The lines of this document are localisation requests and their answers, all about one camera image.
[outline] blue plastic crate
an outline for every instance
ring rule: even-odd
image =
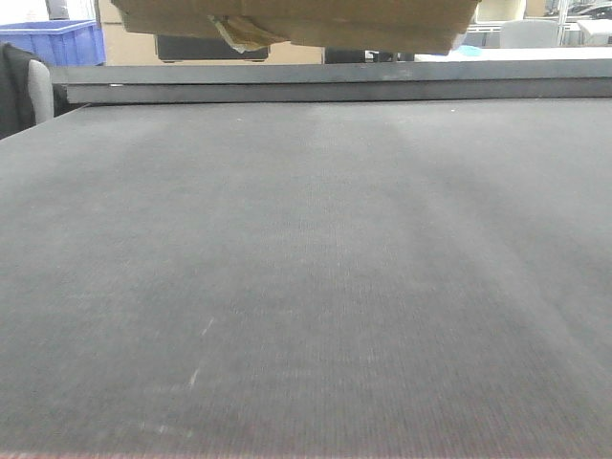
[[[0,25],[0,40],[53,65],[99,65],[106,60],[102,30],[92,20]]]

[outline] cardboard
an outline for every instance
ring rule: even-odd
[[[446,53],[479,0],[112,0],[130,32],[213,37],[256,49],[299,45]]]

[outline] gray felt surface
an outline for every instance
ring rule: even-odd
[[[0,142],[0,449],[612,457],[610,114],[99,107]]]

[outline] metal bar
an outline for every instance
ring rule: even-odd
[[[612,98],[612,78],[235,85],[76,85],[72,103],[334,102]]]
[[[287,84],[612,77],[612,59],[381,64],[55,67],[54,83]]]

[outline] gray fabric mat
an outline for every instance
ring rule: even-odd
[[[610,114],[98,107],[0,142],[0,449],[612,457]]]

